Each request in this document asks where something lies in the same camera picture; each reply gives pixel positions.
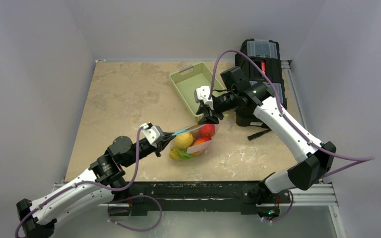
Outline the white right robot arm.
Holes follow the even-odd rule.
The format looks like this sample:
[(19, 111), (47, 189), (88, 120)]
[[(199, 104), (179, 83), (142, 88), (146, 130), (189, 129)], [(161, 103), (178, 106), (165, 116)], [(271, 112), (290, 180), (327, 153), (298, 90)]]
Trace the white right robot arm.
[(203, 117), (198, 124), (218, 124), (223, 113), (232, 109), (251, 110), (287, 146), (297, 164), (285, 171), (273, 173), (261, 181), (258, 189), (263, 201), (270, 202), (278, 193), (298, 188), (308, 190), (331, 168), (336, 147), (323, 143), (304, 129), (280, 104), (271, 87), (263, 82), (251, 83), (240, 67), (221, 73), (227, 93), (210, 96), (210, 87), (195, 89), (194, 98), (200, 104), (197, 113)]

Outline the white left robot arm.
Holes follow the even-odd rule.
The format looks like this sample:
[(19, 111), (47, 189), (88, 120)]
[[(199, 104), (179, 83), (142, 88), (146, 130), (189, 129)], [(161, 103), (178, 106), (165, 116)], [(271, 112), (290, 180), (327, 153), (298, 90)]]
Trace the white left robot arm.
[(15, 237), (23, 231), (26, 238), (49, 238), (57, 223), (91, 205), (129, 202), (141, 198), (132, 196), (140, 159), (154, 153), (160, 156), (176, 137), (157, 126), (140, 127), (136, 142), (119, 136), (106, 151), (72, 181), (58, 190), (35, 200), (22, 199), (17, 205), (19, 224)]

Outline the clear zip bag blue seal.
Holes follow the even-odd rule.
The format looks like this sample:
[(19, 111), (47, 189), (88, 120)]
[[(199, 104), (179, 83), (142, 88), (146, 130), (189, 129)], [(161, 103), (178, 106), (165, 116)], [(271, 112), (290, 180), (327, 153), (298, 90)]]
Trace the clear zip bag blue seal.
[(211, 146), (218, 127), (216, 124), (194, 124), (178, 131), (170, 143), (169, 158), (189, 161), (201, 157)]

